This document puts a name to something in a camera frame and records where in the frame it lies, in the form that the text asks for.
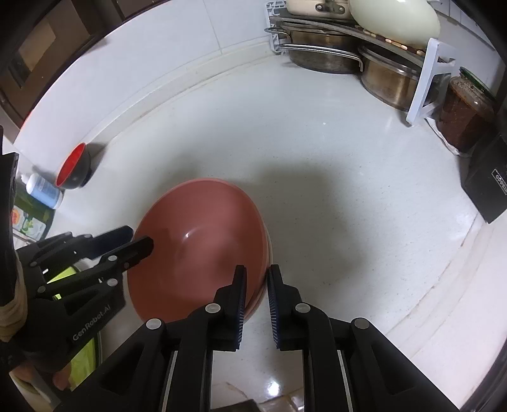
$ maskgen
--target countertop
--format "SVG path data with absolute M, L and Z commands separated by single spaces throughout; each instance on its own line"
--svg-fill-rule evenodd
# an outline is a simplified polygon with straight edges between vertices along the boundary
M 265 58 L 121 132 L 89 183 L 65 193 L 51 233 L 136 228 L 176 184 L 226 179 L 258 206 L 286 283 L 330 317 L 370 319 L 461 406 L 507 335 L 496 316 L 507 318 L 497 253 L 507 222 L 486 225 L 457 159 L 425 122 L 402 118 L 355 76 Z M 105 329 L 105 354 L 140 324 L 128 301 Z M 277 351 L 271 333 L 265 298 L 240 350 L 215 352 L 212 407 L 302 386 L 301 355 Z

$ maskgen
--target pot handle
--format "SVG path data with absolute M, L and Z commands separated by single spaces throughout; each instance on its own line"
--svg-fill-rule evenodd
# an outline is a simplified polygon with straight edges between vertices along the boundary
M 291 34 L 290 33 L 287 33 L 286 31 L 284 31 L 283 29 L 281 29 L 280 27 L 267 27 L 264 29 L 264 31 L 266 33 L 270 33 L 272 35 L 284 35 L 284 36 L 287 36 L 289 39 L 291 38 Z
M 287 50 L 299 50 L 299 51 L 309 51 L 313 53 L 333 54 L 335 56 L 345 57 L 357 61 L 359 63 L 359 70 L 361 72 L 363 71 L 364 68 L 363 60 L 357 54 L 345 50 L 333 49 L 331 47 L 323 47 L 323 46 L 310 46 L 308 44 L 280 44 L 278 45 L 278 47 L 280 49 Z

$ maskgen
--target pink bowl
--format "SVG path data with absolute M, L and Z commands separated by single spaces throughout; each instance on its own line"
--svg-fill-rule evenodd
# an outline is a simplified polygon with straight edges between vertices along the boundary
M 246 266 L 245 316 L 257 307 L 269 248 L 255 204 L 237 186 L 218 179 L 184 182 L 146 213 L 134 238 L 150 236 L 152 254 L 128 271 L 128 288 L 144 321 L 172 322 L 213 301 Z

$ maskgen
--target plastic bottle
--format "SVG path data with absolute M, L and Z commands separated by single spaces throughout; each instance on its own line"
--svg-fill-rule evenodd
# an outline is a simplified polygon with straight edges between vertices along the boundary
M 51 209 L 58 208 L 63 200 L 63 193 L 37 173 L 21 175 L 26 185 L 26 192 Z

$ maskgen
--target green container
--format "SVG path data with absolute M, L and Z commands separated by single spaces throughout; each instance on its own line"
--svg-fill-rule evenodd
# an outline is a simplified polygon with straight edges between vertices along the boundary
M 12 210 L 12 228 L 34 241 L 46 237 L 55 211 L 26 192 L 25 185 L 16 181 L 16 197 Z

